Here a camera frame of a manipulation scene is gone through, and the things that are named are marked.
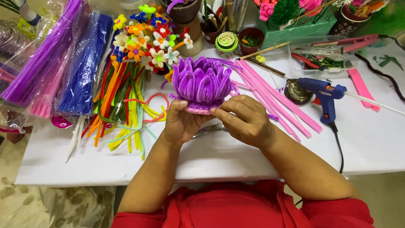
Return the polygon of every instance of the red shirt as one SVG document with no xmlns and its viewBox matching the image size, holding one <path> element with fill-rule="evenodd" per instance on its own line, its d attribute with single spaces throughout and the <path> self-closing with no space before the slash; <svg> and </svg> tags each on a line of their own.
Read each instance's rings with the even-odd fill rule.
<svg viewBox="0 0 405 228">
<path fill-rule="evenodd" d="M 277 180 L 181 187 L 151 214 L 117 213 L 111 228 L 372 228 L 361 200 L 305 200 L 301 210 Z"/>
</svg>

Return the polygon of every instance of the hand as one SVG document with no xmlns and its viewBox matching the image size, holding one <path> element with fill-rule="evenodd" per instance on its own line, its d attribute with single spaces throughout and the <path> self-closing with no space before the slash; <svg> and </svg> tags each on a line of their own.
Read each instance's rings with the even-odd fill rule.
<svg viewBox="0 0 405 228">
<path fill-rule="evenodd" d="M 188 113 L 184 111 L 187 104 L 187 101 L 179 100 L 174 100 L 170 104 L 163 134 L 166 140 L 171 143 L 183 144 L 188 142 L 204 123 L 215 118 L 212 115 Z"/>
<path fill-rule="evenodd" d="M 271 147 L 274 141 L 273 125 L 266 108 L 257 100 L 246 95 L 234 96 L 220 108 L 211 108 L 211 113 L 222 121 L 229 134 L 237 140 L 260 150 Z"/>
</svg>

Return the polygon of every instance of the woman's left hand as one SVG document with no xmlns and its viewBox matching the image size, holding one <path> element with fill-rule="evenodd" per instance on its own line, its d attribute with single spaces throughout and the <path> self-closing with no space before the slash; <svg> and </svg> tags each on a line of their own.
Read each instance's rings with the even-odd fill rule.
<svg viewBox="0 0 405 228">
<path fill-rule="evenodd" d="M 184 111 L 187 105 L 187 101 L 180 100 L 174 100 L 170 104 L 163 135 L 171 143 L 188 142 L 204 123 L 215 118 L 213 115 L 188 113 Z"/>
</svg>

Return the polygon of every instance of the pink base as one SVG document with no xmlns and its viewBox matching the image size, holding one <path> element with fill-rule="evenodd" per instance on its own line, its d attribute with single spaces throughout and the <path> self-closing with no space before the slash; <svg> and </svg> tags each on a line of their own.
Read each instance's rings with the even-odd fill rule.
<svg viewBox="0 0 405 228">
<path fill-rule="evenodd" d="M 193 113 L 193 114 L 200 114 L 200 115 L 211 115 L 210 110 L 203 110 L 203 109 L 195 109 L 195 108 L 190 108 L 187 107 L 185 108 L 186 112 Z"/>
</svg>

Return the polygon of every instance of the green box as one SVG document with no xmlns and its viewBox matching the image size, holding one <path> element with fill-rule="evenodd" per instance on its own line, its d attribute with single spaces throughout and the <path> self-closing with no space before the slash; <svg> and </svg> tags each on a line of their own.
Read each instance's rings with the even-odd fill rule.
<svg viewBox="0 0 405 228">
<path fill-rule="evenodd" d="M 255 27 L 264 33 L 264 41 L 260 49 L 274 46 L 281 43 L 281 41 L 287 41 L 293 37 L 326 35 L 335 24 L 336 18 L 332 15 L 329 19 L 322 18 L 315 24 L 312 21 L 313 17 L 303 17 L 297 22 L 293 22 L 292 25 L 286 27 L 283 31 L 280 31 L 280 26 L 272 23 L 271 17 L 266 22 L 257 17 Z"/>
</svg>

